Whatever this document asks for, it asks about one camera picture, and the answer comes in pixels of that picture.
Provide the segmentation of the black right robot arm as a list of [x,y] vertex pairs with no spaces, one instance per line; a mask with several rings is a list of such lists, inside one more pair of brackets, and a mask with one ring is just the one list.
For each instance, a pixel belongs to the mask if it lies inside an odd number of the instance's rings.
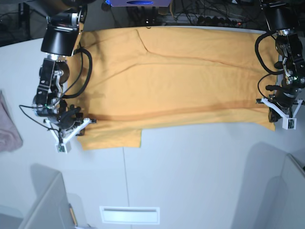
[[92,56],[81,44],[81,35],[90,0],[27,0],[30,7],[47,19],[41,51],[46,53],[39,71],[39,85],[33,98],[32,109],[36,116],[44,118],[57,137],[66,134],[84,135],[85,119],[81,108],[67,105],[66,99],[79,96],[91,77],[87,74],[84,85],[72,95],[63,85],[70,76],[67,58],[75,54],[86,55],[92,68]]

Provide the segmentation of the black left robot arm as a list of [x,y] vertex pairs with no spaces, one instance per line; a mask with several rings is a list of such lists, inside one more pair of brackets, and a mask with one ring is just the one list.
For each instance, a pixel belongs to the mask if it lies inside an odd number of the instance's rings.
[[[299,21],[294,8],[288,2],[262,0],[260,6],[264,12],[268,30],[256,39],[254,51],[267,75],[282,76],[282,81],[279,85],[266,85],[265,89],[271,94],[262,94],[262,99],[258,102],[268,106],[270,123],[280,119],[286,120],[288,128],[292,129],[296,126],[295,114],[297,113],[293,106],[304,105],[303,100],[297,99],[305,87],[303,45],[296,32]],[[259,53],[260,42],[267,37],[275,39],[275,48],[281,57],[281,60],[274,64],[275,70],[265,65]]]

